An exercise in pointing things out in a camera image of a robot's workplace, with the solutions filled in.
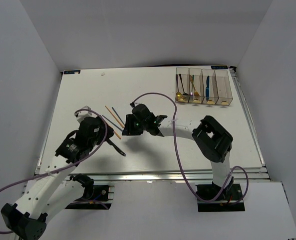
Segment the black spoon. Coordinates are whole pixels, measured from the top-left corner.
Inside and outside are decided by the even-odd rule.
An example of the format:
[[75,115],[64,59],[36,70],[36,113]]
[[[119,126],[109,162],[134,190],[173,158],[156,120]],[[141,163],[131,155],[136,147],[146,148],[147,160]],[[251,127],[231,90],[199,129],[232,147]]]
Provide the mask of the black spoon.
[[181,74],[179,74],[179,78],[180,78],[180,82],[181,82],[181,86],[182,86],[182,90],[183,90],[183,95],[188,96],[188,94],[185,92],[185,89],[184,89],[184,85],[183,85],[182,75]]

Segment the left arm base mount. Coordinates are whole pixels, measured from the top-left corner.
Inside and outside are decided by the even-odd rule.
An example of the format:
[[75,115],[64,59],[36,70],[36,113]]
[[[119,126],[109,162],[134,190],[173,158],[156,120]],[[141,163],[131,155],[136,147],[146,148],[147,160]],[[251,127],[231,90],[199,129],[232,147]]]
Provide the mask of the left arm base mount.
[[67,210],[109,210],[114,199],[115,186],[94,184],[92,195],[81,197],[70,203]]

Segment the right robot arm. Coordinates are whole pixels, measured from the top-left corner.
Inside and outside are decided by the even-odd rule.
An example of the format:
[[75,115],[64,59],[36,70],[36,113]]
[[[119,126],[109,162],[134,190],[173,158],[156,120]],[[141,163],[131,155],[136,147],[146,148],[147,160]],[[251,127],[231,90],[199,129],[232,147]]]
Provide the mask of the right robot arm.
[[213,179],[210,187],[206,189],[204,197],[198,191],[193,190],[192,193],[197,199],[206,203],[226,199],[231,194],[233,185],[230,170],[232,135],[209,115],[205,116],[193,130],[190,130],[186,125],[176,124],[175,118],[164,124],[163,120],[166,118],[166,115],[154,115],[146,105],[138,104],[133,106],[130,114],[126,115],[122,135],[140,136],[144,132],[148,132],[152,136],[173,137],[179,170],[190,189],[192,187],[188,183],[179,157],[177,138],[193,140],[202,155],[210,161]]

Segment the blue knife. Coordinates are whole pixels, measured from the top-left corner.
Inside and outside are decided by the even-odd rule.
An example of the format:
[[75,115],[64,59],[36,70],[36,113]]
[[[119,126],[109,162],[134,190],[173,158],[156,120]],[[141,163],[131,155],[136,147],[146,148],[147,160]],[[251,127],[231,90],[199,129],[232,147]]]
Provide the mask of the blue knife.
[[210,76],[208,75],[206,78],[206,101],[209,101],[209,97],[210,97]]

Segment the iridescent teal fork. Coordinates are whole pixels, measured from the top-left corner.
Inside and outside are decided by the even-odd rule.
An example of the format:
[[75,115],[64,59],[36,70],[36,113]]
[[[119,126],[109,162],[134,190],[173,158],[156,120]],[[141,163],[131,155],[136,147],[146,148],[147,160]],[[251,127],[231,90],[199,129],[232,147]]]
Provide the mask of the iridescent teal fork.
[[194,87],[194,75],[190,75],[189,78],[190,78],[190,84],[191,84],[191,95],[194,95],[194,90],[195,90],[195,87]]

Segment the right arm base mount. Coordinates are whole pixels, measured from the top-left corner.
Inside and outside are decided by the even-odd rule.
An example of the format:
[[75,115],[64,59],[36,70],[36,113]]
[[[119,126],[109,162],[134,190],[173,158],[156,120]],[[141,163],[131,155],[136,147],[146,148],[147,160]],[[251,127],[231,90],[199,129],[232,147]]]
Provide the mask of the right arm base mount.
[[[197,195],[206,200],[215,196],[211,184],[196,185],[196,190]],[[199,213],[244,212],[244,201],[241,200],[237,203],[242,196],[240,184],[234,183],[226,195],[221,194],[218,199],[213,202],[207,203],[197,200],[197,209]]]

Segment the iridescent gold spoon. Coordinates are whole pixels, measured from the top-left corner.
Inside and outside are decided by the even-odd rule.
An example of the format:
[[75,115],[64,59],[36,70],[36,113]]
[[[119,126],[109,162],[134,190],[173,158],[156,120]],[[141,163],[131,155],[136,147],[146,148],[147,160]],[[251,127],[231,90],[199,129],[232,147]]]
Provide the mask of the iridescent gold spoon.
[[176,75],[176,102],[180,102],[180,98],[182,96],[182,93],[180,92],[180,89],[179,89],[179,82],[178,82],[178,75]]

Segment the black knife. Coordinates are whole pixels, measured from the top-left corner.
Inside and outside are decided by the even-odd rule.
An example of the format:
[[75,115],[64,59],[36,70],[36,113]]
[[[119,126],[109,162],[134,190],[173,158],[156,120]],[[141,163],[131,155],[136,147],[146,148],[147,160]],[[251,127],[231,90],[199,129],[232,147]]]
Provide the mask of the black knife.
[[106,142],[112,146],[120,155],[122,155],[123,157],[126,156],[126,153],[124,151],[122,151],[115,143],[113,143],[109,138],[106,140]]

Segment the gold fork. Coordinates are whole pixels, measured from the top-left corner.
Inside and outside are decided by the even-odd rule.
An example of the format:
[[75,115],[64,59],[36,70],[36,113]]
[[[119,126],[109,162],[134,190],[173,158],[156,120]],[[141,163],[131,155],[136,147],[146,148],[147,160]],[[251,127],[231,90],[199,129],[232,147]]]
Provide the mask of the gold fork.
[[194,90],[194,96],[199,96],[199,93],[197,92],[196,88]]

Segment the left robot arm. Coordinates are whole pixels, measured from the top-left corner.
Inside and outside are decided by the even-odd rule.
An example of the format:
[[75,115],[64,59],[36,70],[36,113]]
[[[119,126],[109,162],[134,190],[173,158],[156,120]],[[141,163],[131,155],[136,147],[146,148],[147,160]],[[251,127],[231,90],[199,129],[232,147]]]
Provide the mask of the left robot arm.
[[63,140],[55,151],[45,177],[34,185],[14,204],[5,204],[1,209],[6,226],[23,240],[37,240],[44,233],[50,220],[75,200],[91,200],[94,181],[78,174],[70,177],[67,185],[58,190],[63,180],[77,167],[77,162],[89,156],[93,148],[111,137],[99,117],[86,117],[79,128]]

